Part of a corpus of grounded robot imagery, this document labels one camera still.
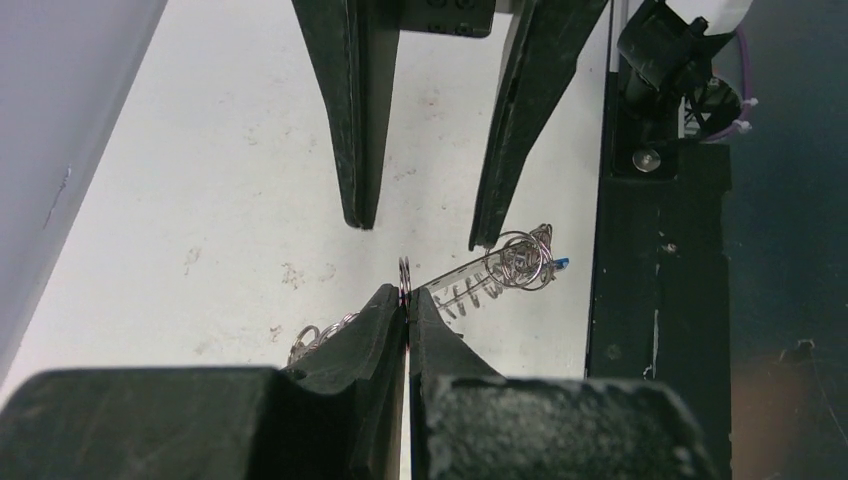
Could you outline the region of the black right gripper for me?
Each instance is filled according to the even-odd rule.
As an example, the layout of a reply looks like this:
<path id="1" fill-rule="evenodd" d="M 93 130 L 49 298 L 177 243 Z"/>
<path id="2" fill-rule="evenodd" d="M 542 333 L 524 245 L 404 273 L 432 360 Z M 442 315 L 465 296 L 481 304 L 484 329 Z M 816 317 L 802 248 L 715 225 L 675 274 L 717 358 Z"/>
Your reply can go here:
<path id="1" fill-rule="evenodd" d="M 468 248 L 474 249 L 494 246 L 502 233 L 527 158 L 607 5 L 604 0 L 295 1 L 327 112 L 346 224 L 374 228 L 400 28 L 485 38 L 496 13 L 513 14 L 469 233 Z"/>

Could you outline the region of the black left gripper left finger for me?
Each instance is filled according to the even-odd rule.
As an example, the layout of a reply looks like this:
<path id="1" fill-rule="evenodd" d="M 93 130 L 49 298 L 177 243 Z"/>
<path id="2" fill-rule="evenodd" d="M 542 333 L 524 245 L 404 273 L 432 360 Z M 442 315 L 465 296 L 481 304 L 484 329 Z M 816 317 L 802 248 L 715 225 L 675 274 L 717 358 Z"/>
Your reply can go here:
<path id="1" fill-rule="evenodd" d="M 396 479 L 406 327 L 381 286 L 292 365 L 52 370 L 1 414 L 5 479 Z"/>

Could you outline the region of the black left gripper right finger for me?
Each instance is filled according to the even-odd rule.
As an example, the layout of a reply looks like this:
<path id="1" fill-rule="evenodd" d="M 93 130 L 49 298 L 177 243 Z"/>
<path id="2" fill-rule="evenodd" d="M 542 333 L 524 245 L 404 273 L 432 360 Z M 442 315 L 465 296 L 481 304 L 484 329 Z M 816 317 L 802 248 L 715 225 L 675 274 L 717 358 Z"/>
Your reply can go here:
<path id="1" fill-rule="evenodd" d="M 715 479 L 682 399 L 654 382 L 501 375 L 443 321 L 407 307 L 416 479 Z"/>

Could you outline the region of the metal ring disc with keyrings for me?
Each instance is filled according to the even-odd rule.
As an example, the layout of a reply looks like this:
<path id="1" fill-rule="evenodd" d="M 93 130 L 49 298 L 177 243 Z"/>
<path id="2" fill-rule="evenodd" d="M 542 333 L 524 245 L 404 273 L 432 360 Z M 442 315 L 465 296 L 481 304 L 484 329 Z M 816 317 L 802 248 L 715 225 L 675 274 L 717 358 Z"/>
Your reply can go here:
<path id="1" fill-rule="evenodd" d="M 483 297 L 497 299 L 508 290 L 539 291 L 555 280 L 551 244 L 553 226 L 542 223 L 530 231 L 510 230 L 499 235 L 503 244 L 488 248 L 477 259 L 460 265 L 422 285 L 439 313 L 449 320 L 478 309 Z"/>

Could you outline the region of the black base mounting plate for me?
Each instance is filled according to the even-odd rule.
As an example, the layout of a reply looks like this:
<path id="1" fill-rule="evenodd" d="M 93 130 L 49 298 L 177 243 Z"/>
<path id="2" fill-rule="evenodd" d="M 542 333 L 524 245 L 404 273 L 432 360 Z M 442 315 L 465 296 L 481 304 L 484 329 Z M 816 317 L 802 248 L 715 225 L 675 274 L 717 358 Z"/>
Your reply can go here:
<path id="1" fill-rule="evenodd" d="M 731 187 L 724 145 L 662 154 L 657 170 L 633 164 L 619 110 L 619 76 L 607 74 L 586 373 L 657 381 L 700 424 L 719 478 L 731 475 L 729 262 L 722 206 Z"/>

